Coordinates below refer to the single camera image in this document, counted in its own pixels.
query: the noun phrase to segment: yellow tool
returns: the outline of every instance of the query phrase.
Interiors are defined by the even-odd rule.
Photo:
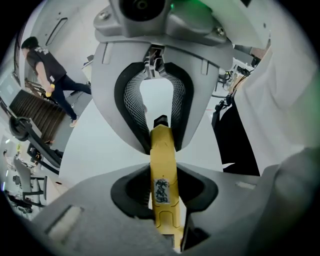
[[[47,97],[51,97],[51,94],[52,94],[52,92],[45,92],[45,96],[47,96]]]
[[[180,247],[180,206],[177,163],[171,128],[159,124],[151,131],[151,194],[155,225],[158,231]]]

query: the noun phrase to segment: machine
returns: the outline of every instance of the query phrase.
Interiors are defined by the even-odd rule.
[[[97,14],[93,100],[150,164],[89,178],[45,207],[30,229],[51,238],[42,240],[51,254],[267,254],[300,221],[320,181],[317,150],[269,166],[261,177],[175,161],[198,127],[219,68],[232,67],[232,44],[266,46],[264,8],[259,0],[110,0]],[[160,116],[149,131],[139,86],[157,77],[173,85],[171,122]]]

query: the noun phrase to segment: yellow handle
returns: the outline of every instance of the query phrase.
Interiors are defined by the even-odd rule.
[[[46,92],[46,93],[45,93],[45,96],[51,97],[51,94],[52,94],[51,92]]]

